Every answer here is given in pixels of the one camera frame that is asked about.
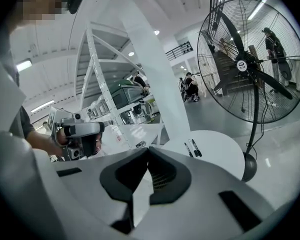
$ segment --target floor fan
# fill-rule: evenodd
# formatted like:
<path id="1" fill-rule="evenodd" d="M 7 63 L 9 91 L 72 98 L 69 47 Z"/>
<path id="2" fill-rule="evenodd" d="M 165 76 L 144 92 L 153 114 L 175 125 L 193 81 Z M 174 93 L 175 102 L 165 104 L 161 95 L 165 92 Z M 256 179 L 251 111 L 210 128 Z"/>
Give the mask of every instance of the floor fan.
<path id="1" fill-rule="evenodd" d="M 257 172 L 251 151 L 264 135 L 264 124 L 284 118 L 300 101 L 300 39 L 287 19 L 265 2 L 229 0 L 222 11 L 216 7 L 202 24 L 197 46 L 199 69 L 212 97 L 252 123 L 243 152 L 245 182 Z M 258 124 L 261 137 L 254 142 Z"/>

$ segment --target white pillar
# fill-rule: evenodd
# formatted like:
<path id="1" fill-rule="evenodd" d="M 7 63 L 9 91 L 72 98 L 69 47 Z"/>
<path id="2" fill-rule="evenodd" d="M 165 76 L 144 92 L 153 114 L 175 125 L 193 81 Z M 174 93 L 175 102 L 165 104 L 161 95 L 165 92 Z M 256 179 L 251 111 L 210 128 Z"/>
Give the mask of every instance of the white pillar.
<path id="1" fill-rule="evenodd" d="M 188 117 L 175 75 L 154 30 L 132 0 L 112 0 L 112 5 L 142 64 L 169 138 L 189 136 Z"/>
<path id="2" fill-rule="evenodd" d="M 186 69 L 187 69 L 190 73 L 193 74 L 192 69 L 191 69 L 190 64 L 189 64 L 189 61 L 186 59 L 184 62 L 185 62 L 185 65 L 186 65 Z"/>

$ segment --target black railing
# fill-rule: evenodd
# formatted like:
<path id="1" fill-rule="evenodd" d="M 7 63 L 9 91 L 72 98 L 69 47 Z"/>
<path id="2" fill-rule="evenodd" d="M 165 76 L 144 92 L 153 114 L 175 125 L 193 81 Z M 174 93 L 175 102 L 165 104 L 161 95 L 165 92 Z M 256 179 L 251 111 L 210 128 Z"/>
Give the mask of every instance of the black railing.
<path id="1" fill-rule="evenodd" d="M 207 34 L 212 38 L 214 38 L 218 29 L 221 18 L 220 13 L 222 13 L 224 9 L 224 1 L 225 0 L 210 0 L 210 14 Z"/>
<path id="2" fill-rule="evenodd" d="M 166 56 L 168 57 L 169 61 L 174 60 L 175 58 L 187 54 L 189 52 L 192 52 L 194 49 L 192 48 L 190 42 L 185 42 L 181 45 L 179 45 L 178 47 L 166 52 Z"/>

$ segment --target green machine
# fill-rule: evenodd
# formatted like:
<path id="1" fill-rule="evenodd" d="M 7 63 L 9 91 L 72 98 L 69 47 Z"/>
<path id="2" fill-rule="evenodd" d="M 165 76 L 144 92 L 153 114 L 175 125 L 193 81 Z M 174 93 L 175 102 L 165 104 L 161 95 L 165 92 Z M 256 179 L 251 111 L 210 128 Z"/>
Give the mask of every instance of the green machine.
<path id="1" fill-rule="evenodd" d="M 140 84 L 125 79 L 115 82 L 109 91 L 118 110 L 146 96 Z"/>

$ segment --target fan base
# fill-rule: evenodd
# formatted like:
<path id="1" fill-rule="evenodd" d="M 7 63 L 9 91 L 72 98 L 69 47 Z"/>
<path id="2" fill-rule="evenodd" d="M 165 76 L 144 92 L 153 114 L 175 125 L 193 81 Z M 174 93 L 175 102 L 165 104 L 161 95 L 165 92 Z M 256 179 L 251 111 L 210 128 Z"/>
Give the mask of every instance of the fan base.
<path id="1" fill-rule="evenodd" d="M 245 157 L 245 167 L 244 167 L 244 173 L 242 177 L 243 182 L 250 181 L 257 172 L 257 161 L 254 159 L 254 157 L 250 154 L 246 154 L 246 152 L 243 152 Z"/>

